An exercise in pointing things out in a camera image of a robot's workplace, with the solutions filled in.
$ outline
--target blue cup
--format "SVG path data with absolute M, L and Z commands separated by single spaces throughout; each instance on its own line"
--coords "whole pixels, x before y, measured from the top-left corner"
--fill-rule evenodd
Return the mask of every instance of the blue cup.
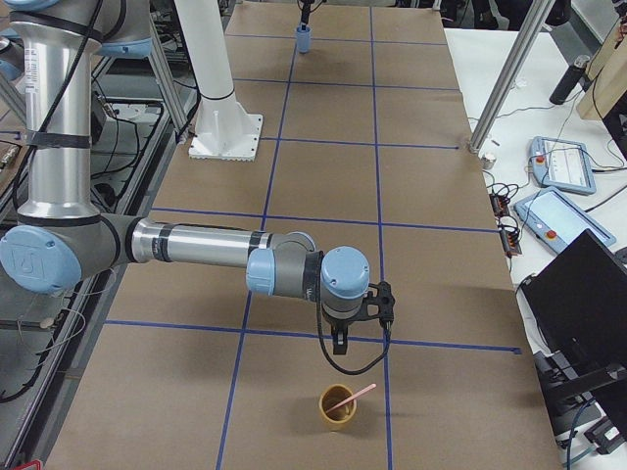
M 307 54 L 310 52 L 310 46 L 312 45 L 312 29 L 305 25 L 299 24 L 296 28 L 296 50 L 301 54 Z

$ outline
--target yellow cup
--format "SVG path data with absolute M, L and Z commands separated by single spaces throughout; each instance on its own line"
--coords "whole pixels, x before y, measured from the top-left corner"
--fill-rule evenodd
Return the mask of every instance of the yellow cup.
M 317 402 L 318 410 L 320 411 L 320 417 L 326 427 L 330 431 L 340 431 L 353 419 L 357 412 L 357 401 L 353 401 L 334 409 L 333 411 L 326 412 L 327 409 L 332 408 L 340 401 L 343 401 L 353 394 L 351 389 L 342 384 L 331 385 L 328 389 L 320 395 L 320 399 Z

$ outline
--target black cylinder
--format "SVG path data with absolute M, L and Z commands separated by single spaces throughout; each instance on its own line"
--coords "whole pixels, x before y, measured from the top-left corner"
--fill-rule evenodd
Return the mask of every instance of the black cylinder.
M 574 64 L 566 70 L 566 73 L 557 84 L 549 101 L 554 105 L 563 105 L 572 89 L 584 75 L 589 62 L 590 57 L 588 56 L 579 56 L 575 59 Z

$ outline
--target robotic arm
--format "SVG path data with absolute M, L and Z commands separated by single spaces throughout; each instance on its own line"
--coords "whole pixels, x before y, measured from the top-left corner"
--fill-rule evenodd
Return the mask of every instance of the robotic arm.
M 149 260 L 237 266 L 246 268 L 252 292 L 316 302 L 318 318 L 331 325 L 334 353 L 346 353 L 355 321 L 378 319 L 389 339 L 390 286 L 369 283 L 367 259 L 354 248 L 325 256 L 303 233 L 158 223 L 91 204 L 90 57 L 149 54 L 148 0 L 5 3 L 24 41 L 29 145 L 28 199 L 18 209 L 20 225 L 0 240 L 0 261 L 18 284 L 52 294 L 112 266 Z M 219 17 L 217 24 L 221 30 Z M 378 311 L 368 314 L 369 306 Z

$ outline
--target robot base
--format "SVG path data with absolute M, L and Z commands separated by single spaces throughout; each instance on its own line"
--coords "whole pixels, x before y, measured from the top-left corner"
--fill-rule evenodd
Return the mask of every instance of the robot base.
M 234 96 L 232 98 L 228 104 L 203 99 L 196 122 L 196 137 L 189 148 L 192 159 L 255 159 L 264 118 L 249 115 L 234 101 Z

